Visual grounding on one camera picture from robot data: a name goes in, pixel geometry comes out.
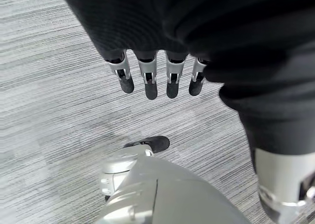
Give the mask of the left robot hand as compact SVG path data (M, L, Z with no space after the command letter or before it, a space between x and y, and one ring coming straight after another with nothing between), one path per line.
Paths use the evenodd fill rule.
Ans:
M265 213L288 224L315 186L315 0L65 0L123 91L134 89L125 51L139 60L149 99L164 50L168 95L187 55L189 92L204 80L245 130Z

